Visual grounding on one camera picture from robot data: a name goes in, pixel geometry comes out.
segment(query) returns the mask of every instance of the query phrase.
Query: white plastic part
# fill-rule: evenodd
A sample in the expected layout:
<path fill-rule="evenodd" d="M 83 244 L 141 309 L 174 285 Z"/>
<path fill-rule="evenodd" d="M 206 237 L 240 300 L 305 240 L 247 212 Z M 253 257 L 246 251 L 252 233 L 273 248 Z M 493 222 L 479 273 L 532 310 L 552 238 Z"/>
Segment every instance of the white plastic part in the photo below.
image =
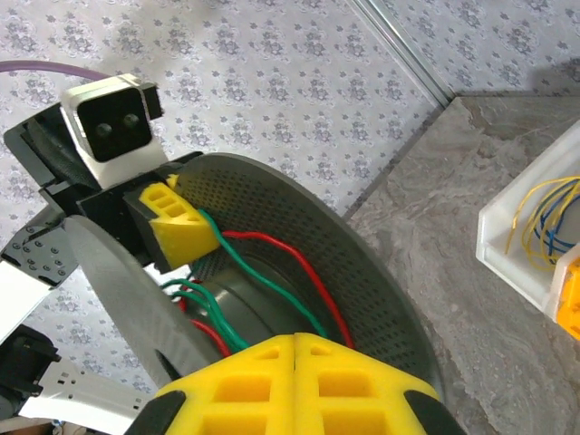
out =
<path fill-rule="evenodd" d="M 26 401 L 19 414 L 68 421 L 122 435 L 152 396 L 101 376 L 79 372 L 68 360 L 53 362 L 38 382 L 43 392 Z"/>
<path fill-rule="evenodd" d="M 50 293 L 51 287 L 0 261 L 0 343 Z"/>
<path fill-rule="evenodd" d="M 556 297 L 550 294 L 553 273 L 534 268 L 529 263 L 520 239 L 522 227 L 536 208 L 537 201 L 553 186 L 540 189 L 527 202 L 507 254 L 506 243 L 517 207 L 530 189 L 550 179 L 579 174 L 580 121 L 560 136 L 479 212 L 476 253 L 478 260 L 551 318 Z M 558 236 L 570 243 L 580 242 L 580 207 L 572 206 L 566 211 L 565 223 Z"/>
<path fill-rule="evenodd" d="M 580 243 L 558 258 L 552 285 L 550 286 L 550 296 L 546 304 L 546 314 L 556 322 L 558 308 L 560 307 L 560 296 L 566 282 L 567 270 L 572 263 L 580 258 Z"/>
<path fill-rule="evenodd" d="M 104 163 L 97 161 L 89 152 L 91 147 L 86 140 L 86 134 L 77 115 L 79 104 L 139 85 L 140 81 L 135 76 L 123 74 L 69 89 L 61 95 L 61 114 L 69 133 L 71 133 L 74 146 L 84 164 L 103 189 L 132 179 L 141 173 L 154 170 L 169 161 L 156 138 L 153 138 L 145 147 Z"/>

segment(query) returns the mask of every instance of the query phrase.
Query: green wire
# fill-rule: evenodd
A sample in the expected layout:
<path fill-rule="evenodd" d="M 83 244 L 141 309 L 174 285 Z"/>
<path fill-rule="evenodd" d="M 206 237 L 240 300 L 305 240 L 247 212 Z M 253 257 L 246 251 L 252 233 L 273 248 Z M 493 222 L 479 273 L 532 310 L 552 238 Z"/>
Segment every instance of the green wire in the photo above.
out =
<path fill-rule="evenodd" d="M 210 319 L 211 323 L 216 328 L 217 333 L 219 335 L 221 335 L 221 337 L 224 339 L 224 341 L 227 344 L 227 347 L 232 352 L 237 352 L 237 351 L 243 351 L 244 350 L 244 348 L 239 348 L 238 347 L 237 343 L 232 339 L 232 337 L 230 336 L 229 332 L 224 329 L 224 324 L 218 318 L 216 318 L 215 314 L 212 312 L 212 310 L 208 306 L 207 302 L 205 300 L 203 300 L 199 295 L 196 295 L 196 294 L 190 293 L 190 292 L 177 292 L 177 293 L 175 293 L 173 295 L 174 296 L 186 297 L 186 298 L 191 299 L 192 301 L 198 303 L 199 306 L 201 306 L 204 310 L 206 310 L 208 312 L 208 316 L 209 316 L 209 319 Z"/>
<path fill-rule="evenodd" d="M 203 285 L 191 283 L 187 279 L 176 278 L 169 280 L 167 283 L 163 284 L 161 288 L 167 288 L 171 285 L 184 285 L 187 288 L 190 288 L 192 290 L 195 290 L 196 292 L 201 293 L 205 297 L 208 306 L 204 304 L 204 300 L 201 299 L 198 295 L 193 295 L 192 293 L 189 292 L 178 291 L 175 292 L 173 295 L 187 297 L 189 299 L 196 301 L 198 304 L 206 308 L 212 323 L 216 327 L 218 327 L 224 333 L 224 335 L 231 337 L 231 343 L 233 343 L 238 350 L 246 349 L 247 347 L 249 347 L 249 344 L 246 342 L 246 340 L 240 337 L 239 334 L 236 332 L 236 330 L 226 320 L 226 317 L 222 313 L 221 308 L 218 305 L 218 302 L 216 301 L 214 296 L 209 292 L 209 290 L 207 290 L 206 287 L 204 287 Z"/>
<path fill-rule="evenodd" d="M 188 277 L 186 278 L 188 281 L 193 278 L 199 269 L 204 265 L 206 262 L 206 258 L 203 256 L 198 261 L 196 261 L 193 265 L 191 265 L 191 271 L 188 273 Z"/>
<path fill-rule="evenodd" d="M 192 301 L 197 303 L 199 306 L 201 306 L 204 310 L 206 310 L 206 312 L 208 313 L 209 319 L 211 320 L 211 323 L 216 328 L 216 331 L 226 341 L 227 347 L 229 347 L 230 349 L 236 349 L 236 344 L 232 343 L 232 340 L 229 337 L 228 333 L 226 331 L 224 331 L 223 325 L 219 321 L 217 321 L 216 316 L 211 311 L 211 308 L 209 307 L 209 304 L 205 299 L 203 299 L 200 295 L 196 295 L 195 293 L 189 293 L 189 292 L 177 292 L 177 293 L 173 294 L 172 296 L 187 297 L 188 299 L 191 299 Z"/>
<path fill-rule="evenodd" d="M 255 279 L 260 281 L 262 284 L 267 285 L 275 292 L 279 293 L 283 296 L 290 304 L 292 304 L 300 313 L 304 315 L 308 319 L 308 321 L 312 324 L 314 329 L 318 332 L 318 334 L 323 337 L 327 338 L 328 333 L 323 328 L 323 326 L 318 322 L 318 319 L 312 314 L 308 308 L 306 308 L 298 299 L 294 297 L 291 293 L 288 293 L 287 290 L 282 288 L 280 285 L 270 281 L 263 275 L 260 275 L 255 269 L 253 269 L 248 263 L 244 261 L 244 259 L 236 252 L 236 250 L 224 239 L 219 231 L 218 224 L 209 216 L 209 214 L 202 209 L 199 209 L 198 212 L 203 216 L 211 226 L 211 229 L 214 232 L 219 244 L 226 249 L 227 253 L 232 256 L 232 258 L 239 264 L 239 266 L 246 271 L 249 275 L 253 276 Z"/>

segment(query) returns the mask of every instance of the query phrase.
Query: red wire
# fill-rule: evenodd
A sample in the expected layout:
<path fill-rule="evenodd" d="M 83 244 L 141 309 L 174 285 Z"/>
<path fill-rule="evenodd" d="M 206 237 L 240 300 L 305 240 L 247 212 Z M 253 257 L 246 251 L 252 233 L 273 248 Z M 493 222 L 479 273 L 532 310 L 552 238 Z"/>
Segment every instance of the red wire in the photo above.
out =
<path fill-rule="evenodd" d="M 196 328 L 198 328 L 200 331 L 206 333 L 208 335 L 208 337 L 214 341 L 214 343 L 216 344 L 217 348 L 219 349 L 221 354 L 224 356 L 224 358 L 227 358 L 229 355 L 232 354 L 232 352 L 227 347 L 227 344 L 224 341 L 224 339 L 221 338 L 221 335 L 219 335 L 218 331 L 216 331 L 214 328 L 212 328 L 208 324 L 204 324 L 203 322 L 201 322 L 197 319 L 191 319 L 191 322 L 196 326 Z"/>
<path fill-rule="evenodd" d="M 186 312 L 186 310 L 188 309 L 188 303 L 185 301 L 185 297 L 179 299 L 178 307 L 183 313 Z M 197 319 L 191 319 L 191 322 L 195 325 L 196 328 L 198 328 L 201 332 L 206 333 L 208 337 L 214 341 L 214 343 L 216 344 L 217 348 L 224 356 L 224 358 L 227 358 L 229 355 L 232 354 L 232 352 L 227 347 L 227 344 L 224 341 L 224 339 L 221 337 L 221 335 L 219 335 L 218 331 L 216 331 L 208 324 L 204 324 L 203 322 Z"/>
<path fill-rule="evenodd" d="M 300 266 L 302 266 L 302 268 L 308 274 L 313 284 L 315 285 L 316 289 L 318 290 L 318 293 L 323 298 L 324 303 L 326 304 L 326 306 L 332 313 L 334 320 L 338 324 L 338 328 L 340 329 L 341 334 L 343 335 L 345 344 L 351 349 L 354 349 L 353 337 L 351 336 L 351 332 L 348 329 L 348 325 L 344 321 L 343 315 L 338 309 L 336 302 L 334 301 L 331 294 L 328 293 L 328 290 L 324 286 L 324 283 L 322 279 L 320 279 L 320 276 L 318 276 L 314 268 L 310 265 L 310 263 L 308 263 L 308 260 L 306 260 L 306 258 L 300 253 L 300 251 L 298 251 L 298 249 L 296 249 L 293 246 L 287 245 L 283 241 L 278 240 L 277 238 L 273 238 L 268 234 L 259 233 L 257 231 L 248 231 L 245 233 L 239 231 L 224 231 L 222 235 L 224 237 L 231 238 L 256 238 L 259 240 L 263 240 L 271 245 L 274 245 L 275 247 L 279 247 L 280 249 L 283 249 L 287 253 L 291 254 L 298 261 L 298 263 L 300 263 Z"/>

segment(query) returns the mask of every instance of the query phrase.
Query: black sensor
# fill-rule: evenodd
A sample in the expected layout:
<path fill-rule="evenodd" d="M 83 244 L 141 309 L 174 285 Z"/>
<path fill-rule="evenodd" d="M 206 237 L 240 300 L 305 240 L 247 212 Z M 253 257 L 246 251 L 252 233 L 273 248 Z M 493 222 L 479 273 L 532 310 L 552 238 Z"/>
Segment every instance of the black sensor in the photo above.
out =
<path fill-rule="evenodd" d="M 77 113 L 92 156 L 105 162 L 147 146 L 153 136 L 146 110 L 137 88 L 79 104 Z"/>

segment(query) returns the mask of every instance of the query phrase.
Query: white plastic box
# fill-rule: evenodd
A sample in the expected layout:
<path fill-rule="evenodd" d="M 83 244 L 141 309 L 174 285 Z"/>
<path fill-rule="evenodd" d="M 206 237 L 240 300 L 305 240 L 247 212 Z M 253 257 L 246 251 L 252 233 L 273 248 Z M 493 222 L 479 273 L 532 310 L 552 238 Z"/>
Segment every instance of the white plastic box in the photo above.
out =
<path fill-rule="evenodd" d="M 553 272 L 530 265 L 520 240 L 522 228 L 537 202 L 554 186 L 540 189 L 523 208 L 508 253 L 506 243 L 519 203 L 530 189 L 550 179 L 580 174 L 580 121 L 558 138 L 516 179 L 479 212 L 477 258 L 538 310 L 556 320 L 557 286 L 551 292 Z M 571 206 L 558 235 L 570 243 L 580 242 L 580 207 Z"/>

